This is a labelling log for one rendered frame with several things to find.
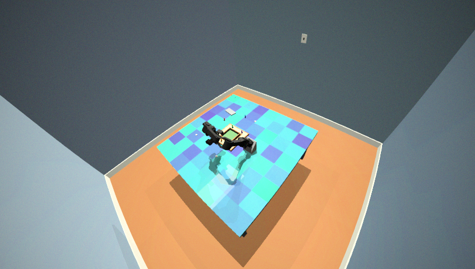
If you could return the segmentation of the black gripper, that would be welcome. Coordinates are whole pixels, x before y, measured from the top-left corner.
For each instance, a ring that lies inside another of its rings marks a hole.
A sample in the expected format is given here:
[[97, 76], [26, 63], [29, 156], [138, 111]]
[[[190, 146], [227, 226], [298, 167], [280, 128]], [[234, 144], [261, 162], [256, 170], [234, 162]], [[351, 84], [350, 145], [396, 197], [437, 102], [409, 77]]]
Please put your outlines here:
[[[222, 131], [222, 130], [220, 130], [220, 129], [218, 129], [218, 130], [215, 132], [215, 134], [216, 134], [216, 135], [218, 135], [218, 136], [220, 136], [219, 134], [221, 134], [221, 135], [222, 135], [222, 134], [223, 134], [223, 131]], [[221, 137], [221, 136], [220, 136], [220, 137]], [[210, 145], [212, 145], [213, 143], [214, 143], [214, 141], [213, 141], [213, 139], [212, 139], [212, 138], [210, 138], [210, 140], [209, 140], [209, 139], [207, 139], [207, 141], [206, 141], [206, 144], [208, 144], [209, 146], [210, 146]]]

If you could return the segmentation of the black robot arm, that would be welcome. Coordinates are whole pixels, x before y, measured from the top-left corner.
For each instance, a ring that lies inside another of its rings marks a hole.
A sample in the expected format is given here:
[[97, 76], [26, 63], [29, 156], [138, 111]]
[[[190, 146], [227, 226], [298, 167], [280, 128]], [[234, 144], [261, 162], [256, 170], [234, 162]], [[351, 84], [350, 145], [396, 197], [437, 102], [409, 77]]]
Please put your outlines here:
[[[214, 143], [218, 144], [218, 146], [224, 150], [229, 150], [234, 146], [240, 146], [243, 148], [251, 147], [253, 144], [253, 141], [250, 139], [247, 139], [245, 137], [239, 137], [237, 140], [231, 140], [227, 137], [220, 137], [215, 134], [216, 128], [212, 126], [208, 121], [203, 123], [203, 128], [202, 128], [203, 133], [206, 134], [206, 136], [210, 136], [210, 138], [213, 139]], [[225, 139], [223, 145], [221, 146], [219, 143], [220, 139]]]

